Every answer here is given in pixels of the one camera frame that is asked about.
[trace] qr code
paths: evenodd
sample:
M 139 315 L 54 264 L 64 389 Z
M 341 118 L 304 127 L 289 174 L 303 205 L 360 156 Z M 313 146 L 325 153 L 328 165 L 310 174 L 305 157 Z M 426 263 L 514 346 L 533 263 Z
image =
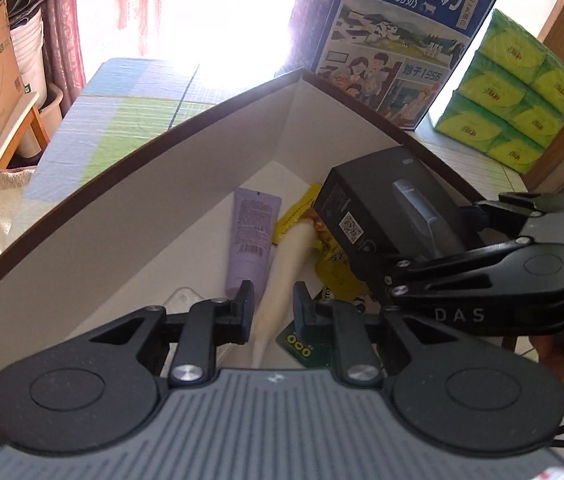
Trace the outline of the qr code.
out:
M 348 241 L 354 244 L 364 234 L 360 225 L 355 221 L 353 215 L 347 212 L 339 223 L 339 228 L 347 235 Z

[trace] lavender squeeze tube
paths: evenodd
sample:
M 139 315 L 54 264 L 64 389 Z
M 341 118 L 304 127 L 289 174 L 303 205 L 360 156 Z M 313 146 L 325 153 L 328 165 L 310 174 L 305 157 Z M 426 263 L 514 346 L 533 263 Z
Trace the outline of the lavender squeeze tube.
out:
M 268 255 L 273 230 L 282 205 L 278 196 L 238 187 L 233 206 L 233 227 L 226 275 L 226 295 L 234 298 L 242 280 L 255 286 L 255 303 L 259 303 L 267 286 Z

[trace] green tissue pack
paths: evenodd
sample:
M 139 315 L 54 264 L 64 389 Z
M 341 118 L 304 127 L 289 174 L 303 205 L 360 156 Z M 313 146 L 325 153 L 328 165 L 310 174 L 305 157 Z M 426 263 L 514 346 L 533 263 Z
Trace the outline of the green tissue pack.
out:
M 497 9 L 478 52 L 526 84 L 534 81 L 547 56 L 542 43 Z
M 564 117 L 529 89 L 508 122 L 546 148 L 564 126 Z
M 531 87 L 564 115 L 564 63 L 555 54 L 547 54 Z
M 510 121 L 528 87 L 476 52 L 457 91 L 500 119 Z
M 542 152 L 542 146 L 509 128 L 499 134 L 487 155 L 518 173 L 526 173 L 542 156 Z
M 453 93 L 435 130 L 463 144 L 486 153 L 491 144 L 511 126 L 492 113 L 472 103 L 458 92 Z

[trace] white elongated object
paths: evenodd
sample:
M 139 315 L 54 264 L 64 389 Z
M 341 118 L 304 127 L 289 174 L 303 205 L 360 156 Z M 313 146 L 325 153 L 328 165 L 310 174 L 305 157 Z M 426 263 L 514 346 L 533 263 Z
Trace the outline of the white elongated object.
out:
M 288 315 L 293 298 L 293 284 L 316 237 L 313 221 L 302 219 L 289 229 L 277 247 L 267 288 L 253 319 L 252 368 L 260 367 L 268 342 L 279 332 Z

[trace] table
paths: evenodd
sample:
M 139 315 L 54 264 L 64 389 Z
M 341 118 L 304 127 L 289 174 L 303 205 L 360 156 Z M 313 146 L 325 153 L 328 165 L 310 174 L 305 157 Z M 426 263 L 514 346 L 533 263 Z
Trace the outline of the table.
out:
M 108 60 L 53 135 L 24 193 L 9 241 L 148 140 L 246 89 L 222 82 L 203 66 Z M 515 171 L 435 133 L 428 119 L 413 135 L 490 200 L 499 192 L 526 190 Z

